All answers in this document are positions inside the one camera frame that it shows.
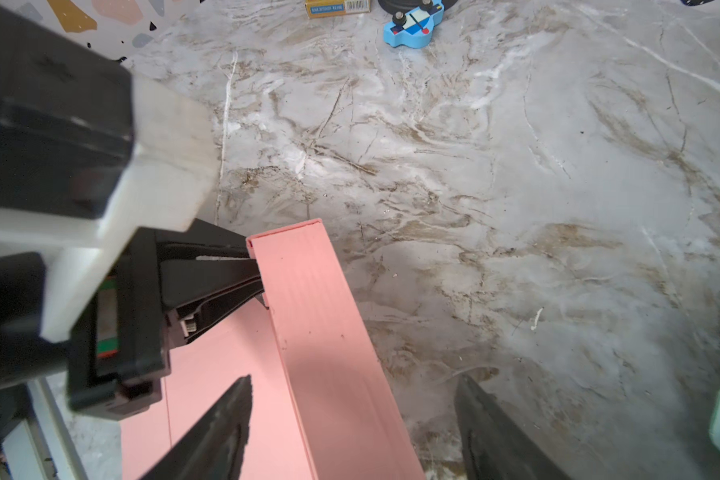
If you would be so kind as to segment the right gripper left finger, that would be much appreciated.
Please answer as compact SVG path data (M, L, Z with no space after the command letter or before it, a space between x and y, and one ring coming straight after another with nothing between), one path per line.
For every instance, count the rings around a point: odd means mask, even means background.
M142 479L239 479L252 406L251 377L240 377Z

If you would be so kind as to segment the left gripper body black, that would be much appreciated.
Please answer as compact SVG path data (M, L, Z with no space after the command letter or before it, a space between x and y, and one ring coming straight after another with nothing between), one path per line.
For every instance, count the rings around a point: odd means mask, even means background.
M60 342L40 334L45 277L37 253L0 257L0 391L64 370L75 412L122 420L158 402L170 363L155 230L137 231Z

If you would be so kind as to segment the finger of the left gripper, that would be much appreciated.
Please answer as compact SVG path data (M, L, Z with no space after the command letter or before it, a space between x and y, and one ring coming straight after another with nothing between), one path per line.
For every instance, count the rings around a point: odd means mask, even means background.
M185 232L155 233L163 307L178 312L232 312L264 291L240 234L196 219Z

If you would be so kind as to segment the pink paper box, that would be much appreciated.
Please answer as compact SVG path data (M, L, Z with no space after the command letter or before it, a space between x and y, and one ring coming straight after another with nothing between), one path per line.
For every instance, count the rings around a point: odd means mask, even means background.
M121 425L137 479L239 378L252 381L245 479L420 479L424 472L320 220L247 241L264 285L173 350L162 400Z

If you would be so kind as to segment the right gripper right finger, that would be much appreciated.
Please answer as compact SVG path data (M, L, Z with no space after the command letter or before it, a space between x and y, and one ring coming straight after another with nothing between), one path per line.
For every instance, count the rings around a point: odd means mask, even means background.
M569 477L468 375L458 378L454 407L469 480Z

